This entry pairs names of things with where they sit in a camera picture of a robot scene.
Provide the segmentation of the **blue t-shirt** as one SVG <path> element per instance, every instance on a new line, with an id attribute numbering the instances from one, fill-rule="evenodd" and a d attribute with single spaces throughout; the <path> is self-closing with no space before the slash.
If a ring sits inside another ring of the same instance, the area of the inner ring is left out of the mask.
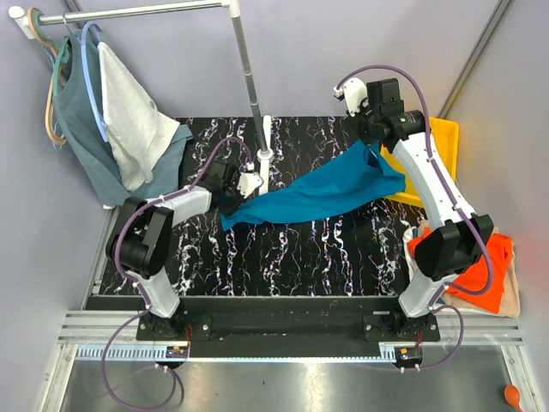
<path id="1" fill-rule="evenodd" d="M 345 214 L 406 189 L 378 147 L 354 143 L 348 150 L 288 187 L 251 199 L 232 215 L 220 218 L 227 231 L 238 223 L 292 224 Z"/>

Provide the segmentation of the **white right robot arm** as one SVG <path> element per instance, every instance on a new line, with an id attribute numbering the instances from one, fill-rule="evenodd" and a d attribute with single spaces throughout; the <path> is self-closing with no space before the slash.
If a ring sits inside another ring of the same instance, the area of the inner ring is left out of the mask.
<path id="1" fill-rule="evenodd" d="M 364 143 L 383 145 L 401 164 L 423 204 L 430 233 L 416 246 L 417 269 L 389 319 L 394 337 L 408 340 L 446 287 L 481 259 L 494 228 L 478 215 L 456 187 L 435 147 L 428 111 L 408 111 L 399 82 L 363 83 L 352 77 L 335 88 L 347 105 L 350 125 Z"/>

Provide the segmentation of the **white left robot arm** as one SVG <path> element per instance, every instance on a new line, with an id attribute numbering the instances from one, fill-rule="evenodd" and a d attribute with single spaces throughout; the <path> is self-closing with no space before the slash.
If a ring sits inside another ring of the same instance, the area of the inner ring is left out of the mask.
<path id="1" fill-rule="evenodd" d="M 251 163 L 241 172 L 234 165 L 213 161 L 196 185 L 149 201 L 138 197 L 124 201 L 106 256 L 139 288 L 146 309 L 157 318 L 155 329 L 165 339 L 179 338 L 185 328 L 184 317 L 176 313 L 179 297 L 165 268 L 172 228 L 211 209 L 231 215 L 262 184 Z"/>

